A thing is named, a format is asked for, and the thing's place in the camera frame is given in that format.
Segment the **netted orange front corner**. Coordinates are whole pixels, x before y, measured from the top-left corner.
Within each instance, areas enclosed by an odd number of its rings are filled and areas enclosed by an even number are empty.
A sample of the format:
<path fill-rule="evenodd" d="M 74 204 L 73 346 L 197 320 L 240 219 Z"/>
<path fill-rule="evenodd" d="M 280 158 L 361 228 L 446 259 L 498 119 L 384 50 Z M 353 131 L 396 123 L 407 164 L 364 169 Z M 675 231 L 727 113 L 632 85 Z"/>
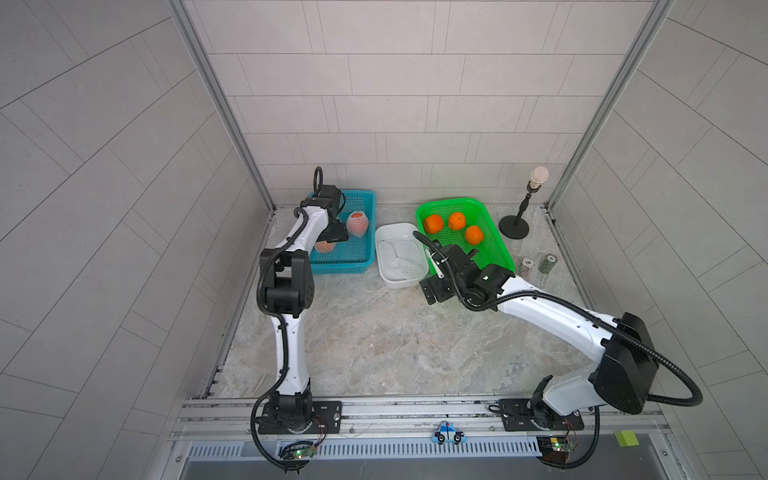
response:
<path fill-rule="evenodd" d="M 465 241 L 470 245 L 479 245 L 484 239 L 485 235 L 483 231 L 476 225 L 471 225 L 466 228 L 464 232 Z"/>

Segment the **white foam net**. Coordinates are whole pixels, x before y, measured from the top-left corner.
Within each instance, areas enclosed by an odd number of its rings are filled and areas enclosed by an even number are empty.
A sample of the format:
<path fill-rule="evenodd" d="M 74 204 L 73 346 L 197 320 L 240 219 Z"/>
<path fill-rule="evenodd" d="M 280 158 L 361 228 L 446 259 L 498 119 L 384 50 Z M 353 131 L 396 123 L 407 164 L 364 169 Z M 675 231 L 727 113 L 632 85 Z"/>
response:
<path fill-rule="evenodd" d="M 386 271 L 387 276 L 394 277 L 398 260 L 394 247 L 388 241 L 380 241 L 377 243 L 377 254 L 381 269 Z"/>
<path fill-rule="evenodd" d="M 421 278 L 423 269 L 408 258 L 400 258 L 394 251 L 387 253 L 383 260 L 386 276 L 394 281 Z"/>

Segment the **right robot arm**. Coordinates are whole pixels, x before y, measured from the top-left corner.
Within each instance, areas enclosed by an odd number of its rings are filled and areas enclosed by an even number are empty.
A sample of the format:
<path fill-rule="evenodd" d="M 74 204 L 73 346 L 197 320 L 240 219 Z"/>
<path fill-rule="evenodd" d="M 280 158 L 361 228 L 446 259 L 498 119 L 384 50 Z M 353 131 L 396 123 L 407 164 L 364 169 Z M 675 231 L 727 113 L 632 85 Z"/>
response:
<path fill-rule="evenodd" d="M 429 304 L 457 298 L 473 312 L 492 310 L 525 320 L 569 343 L 589 358 L 588 366 L 563 376 L 546 376 L 527 409 L 542 429 L 555 416 L 604 405 L 639 414 L 646 402 L 695 407 L 703 393 L 674 362 L 655 350 L 644 321 L 625 313 L 616 318 L 547 293 L 497 264 L 483 268 L 472 252 L 442 245 L 415 232 L 436 268 L 420 286 Z"/>

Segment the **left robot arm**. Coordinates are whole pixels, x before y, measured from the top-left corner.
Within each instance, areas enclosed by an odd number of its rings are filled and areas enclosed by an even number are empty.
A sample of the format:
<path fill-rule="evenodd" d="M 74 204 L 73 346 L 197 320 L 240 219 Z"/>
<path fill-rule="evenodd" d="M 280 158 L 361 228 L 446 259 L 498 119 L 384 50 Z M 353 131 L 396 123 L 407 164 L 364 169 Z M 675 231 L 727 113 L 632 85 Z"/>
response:
<path fill-rule="evenodd" d="M 256 302 L 271 317 L 277 355 L 277 379 L 265 394 L 262 420 L 279 428 L 299 431 L 313 422 L 302 325 L 315 295 L 310 256 L 319 241 L 335 245 L 349 240 L 339 219 L 345 203 L 343 192 L 325 184 L 322 168 L 316 167 L 313 192 L 294 209 L 297 221 L 288 236 L 260 254 Z"/>

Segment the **teal plastic basket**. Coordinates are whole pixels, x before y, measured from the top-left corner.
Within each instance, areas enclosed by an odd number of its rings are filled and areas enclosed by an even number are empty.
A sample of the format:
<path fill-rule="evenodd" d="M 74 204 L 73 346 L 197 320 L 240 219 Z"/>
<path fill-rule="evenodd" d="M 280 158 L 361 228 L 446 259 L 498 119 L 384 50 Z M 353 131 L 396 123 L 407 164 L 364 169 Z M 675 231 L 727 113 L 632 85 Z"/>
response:
<path fill-rule="evenodd" d="M 310 262 L 315 275 L 364 273 L 375 256 L 374 229 L 376 224 L 376 195 L 369 190 L 344 189 L 344 205 L 337 218 L 342 224 L 353 213 L 362 212 L 368 219 L 368 227 L 360 237 L 349 234 L 345 242 L 336 243 L 334 249 L 320 253 L 315 248 L 310 252 Z"/>

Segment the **black stand with bulb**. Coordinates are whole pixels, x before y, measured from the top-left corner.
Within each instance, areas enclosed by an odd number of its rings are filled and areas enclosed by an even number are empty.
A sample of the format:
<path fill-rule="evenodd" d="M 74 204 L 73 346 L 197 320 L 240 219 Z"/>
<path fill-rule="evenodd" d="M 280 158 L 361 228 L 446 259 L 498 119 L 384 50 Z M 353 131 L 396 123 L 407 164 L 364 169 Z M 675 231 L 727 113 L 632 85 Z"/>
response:
<path fill-rule="evenodd" d="M 541 186 L 549 179 L 549 170 L 545 166 L 537 166 L 531 172 L 530 180 L 526 185 L 526 196 L 521 202 L 517 214 L 504 216 L 498 224 L 498 229 L 502 235 L 509 239 L 524 239 L 530 231 L 530 226 L 523 219 L 523 214 L 529 207 L 531 197 L 538 192 Z"/>

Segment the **toy car sticker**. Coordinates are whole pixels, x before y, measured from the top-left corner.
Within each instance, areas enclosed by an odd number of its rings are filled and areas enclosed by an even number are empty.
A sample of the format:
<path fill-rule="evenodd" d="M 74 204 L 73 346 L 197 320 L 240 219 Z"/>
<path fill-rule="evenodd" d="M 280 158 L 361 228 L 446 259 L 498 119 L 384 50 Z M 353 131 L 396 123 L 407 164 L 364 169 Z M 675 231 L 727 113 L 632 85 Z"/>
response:
<path fill-rule="evenodd" d="M 463 431 L 459 430 L 453 422 L 443 421 L 432 434 L 432 441 L 438 445 L 451 443 L 459 445 L 466 441 Z"/>

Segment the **circuit board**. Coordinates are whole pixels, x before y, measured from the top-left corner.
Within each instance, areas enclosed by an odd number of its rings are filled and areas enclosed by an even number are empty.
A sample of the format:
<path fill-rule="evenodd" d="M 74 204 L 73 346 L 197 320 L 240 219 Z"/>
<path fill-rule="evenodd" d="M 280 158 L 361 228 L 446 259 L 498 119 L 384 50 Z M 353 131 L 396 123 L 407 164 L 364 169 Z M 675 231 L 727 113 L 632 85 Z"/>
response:
<path fill-rule="evenodd" d="M 290 443 L 281 448 L 279 458 L 282 461 L 304 461 L 312 458 L 318 448 L 317 442 L 301 440 Z"/>
<path fill-rule="evenodd" d="M 541 453 L 539 460 L 555 465 L 566 464 L 578 446 L 577 441 L 569 440 L 566 436 L 539 436 L 536 440 Z"/>

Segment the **left circuit board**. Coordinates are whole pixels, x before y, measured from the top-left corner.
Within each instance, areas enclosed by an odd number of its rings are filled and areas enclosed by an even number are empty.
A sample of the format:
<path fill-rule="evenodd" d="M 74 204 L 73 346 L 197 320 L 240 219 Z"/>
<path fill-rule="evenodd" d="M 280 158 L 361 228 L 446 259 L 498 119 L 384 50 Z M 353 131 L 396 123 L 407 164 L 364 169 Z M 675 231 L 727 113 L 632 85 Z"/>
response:
<path fill-rule="evenodd" d="M 304 461 L 312 458 L 318 448 L 317 442 L 301 440 L 290 443 L 281 448 L 279 458 L 282 461 Z"/>

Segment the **green sticky note block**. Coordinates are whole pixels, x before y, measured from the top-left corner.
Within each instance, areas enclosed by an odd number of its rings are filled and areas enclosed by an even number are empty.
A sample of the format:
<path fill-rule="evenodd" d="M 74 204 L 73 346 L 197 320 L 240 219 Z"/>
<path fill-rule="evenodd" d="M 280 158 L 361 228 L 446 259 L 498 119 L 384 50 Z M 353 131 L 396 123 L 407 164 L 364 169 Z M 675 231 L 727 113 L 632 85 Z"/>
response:
<path fill-rule="evenodd" d="M 640 445 L 637 434 L 632 430 L 618 430 L 614 433 L 620 448 L 636 447 Z"/>

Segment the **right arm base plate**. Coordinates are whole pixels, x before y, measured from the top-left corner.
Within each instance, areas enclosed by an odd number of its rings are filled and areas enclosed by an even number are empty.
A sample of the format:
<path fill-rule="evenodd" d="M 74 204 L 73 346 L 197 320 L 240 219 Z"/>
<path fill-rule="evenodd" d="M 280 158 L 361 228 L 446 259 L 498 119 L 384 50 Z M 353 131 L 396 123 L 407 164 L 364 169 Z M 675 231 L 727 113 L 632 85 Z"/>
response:
<path fill-rule="evenodd" d="M 505 432 L 584 429 L 579 412 L 561 416 L 543 401 L 534 402 L 527 398 L 500 399 L 490 404 L 488 410 L 501 418 Z"/>

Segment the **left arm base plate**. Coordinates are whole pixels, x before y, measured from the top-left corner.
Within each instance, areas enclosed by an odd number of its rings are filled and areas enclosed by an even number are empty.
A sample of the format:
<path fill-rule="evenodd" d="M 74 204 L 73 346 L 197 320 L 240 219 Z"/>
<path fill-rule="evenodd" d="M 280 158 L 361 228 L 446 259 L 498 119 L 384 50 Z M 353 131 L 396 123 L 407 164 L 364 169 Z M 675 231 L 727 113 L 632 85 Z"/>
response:
<path fill-rule="evenodd" d="M 343 403 L 313 400 L 309 405 L 295 398 L 270 399 L 257 416 L 258 433 L 266 435 L 338 434 Z"/>

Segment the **aluminium corner post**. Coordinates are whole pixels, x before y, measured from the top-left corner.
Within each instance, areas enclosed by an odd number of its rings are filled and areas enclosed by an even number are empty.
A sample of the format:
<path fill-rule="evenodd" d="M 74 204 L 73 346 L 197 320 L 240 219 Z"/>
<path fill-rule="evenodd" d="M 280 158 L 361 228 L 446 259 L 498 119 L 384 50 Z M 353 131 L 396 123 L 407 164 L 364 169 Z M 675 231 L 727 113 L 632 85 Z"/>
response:
<path fill-rule="evenodd" d="M 581 140 L 567 163 L 560 180 L 546 203 L 546 208 L 549 211 L 553 211 L 562 201 L 566 190 L 574 180 L 579 167 L 589 153 L 590 148 L 593 146 L 594 141 L 601 132 L 610 114 L 613 112 L 633 74 L 638 69 L 674 3 L 674 0 L 656 0 L 652 3 L 648 14 L 640 25 L 637 35 L 620 63 L 608 90 L 599 103 Z"/>
<path fill-rule="evenodd" d="M 227 100 L 212 62 L 202 44 L 201 37 L 195 29 L 192 17 L 185 2 L 181 0 L 169 0 L 166 1 L 166 4 L 182 41 L 187 47 L 191 59 L 198 70 L 203 86 L 220 115 L 225 131 L 233 142 L 234 148 L 254 181 L 258 192 L 265 201 L 268 211 L 273 213 L 276 210 L 276 205 L 269 194 L 262 175 L 258 171 L 252 152 L 240 129 L 238 121 L 235 118 L 233 109 Z"/>

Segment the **aluminium front rail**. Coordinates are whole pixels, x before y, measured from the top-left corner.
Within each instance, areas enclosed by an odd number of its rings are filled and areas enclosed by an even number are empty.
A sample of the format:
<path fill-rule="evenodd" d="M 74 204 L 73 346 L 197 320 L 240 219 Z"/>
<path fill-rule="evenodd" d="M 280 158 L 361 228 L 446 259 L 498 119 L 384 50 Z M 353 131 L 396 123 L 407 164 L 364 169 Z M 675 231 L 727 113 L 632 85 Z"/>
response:
<path fill-rule="evenodd" d="M 486 395 L 389 395 L 342 396 L 341 413 L 330 422 L 338 425 L 339 432 L 330 433 L 331 439 L 373 439 L 396 437 L 428 438 L 439 424 L 450 421 L 472 439 L 474 437 L 545 436 L 547 434 L 575 434 L 582 445 L 589 442 L 594 431 L 594 413 L 580 411 L 583 428 L 576 430 L 573 421 L 563 421 L 553 430 L 545 431 L 534 425 L 524 426 L 519 420 L 517 429 L 507 431 L 508 420 L 501 413 L 488 409 L 501 399 L 517 398 L 517 393 Z M 254 400 L 251 398 L 209 398 L 185 401 L 172 425 L 169 438 L 177 441 L 193 440 L 249 440 L 250 418 Z"/>

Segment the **aluminium corner post right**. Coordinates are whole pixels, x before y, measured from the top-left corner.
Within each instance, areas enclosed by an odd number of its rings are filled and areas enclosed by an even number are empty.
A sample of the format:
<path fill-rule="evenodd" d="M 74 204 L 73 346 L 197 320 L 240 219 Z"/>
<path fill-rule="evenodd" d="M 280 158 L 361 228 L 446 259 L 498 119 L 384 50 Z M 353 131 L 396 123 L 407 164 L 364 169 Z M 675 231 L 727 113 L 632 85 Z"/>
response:
<path fill-rule="evenodd" d="M 546 203 L 546 208 L 549 211 L 553 211 L 562 201 L 566 190 L 574 180 L 579 167 L 589 153 L 590 148 L 593 146 L 594 141 L 601 132 L 610 114 L 613 112 L 633 74 L 638 69 L 674 3 L 674 0 L 656 0 L 652 3 L 648 14 L 640 25 L 637 35 L 620 63 L 608 90 L 599 103 L 581 140 L 567 163 L 560 180 Z"/>

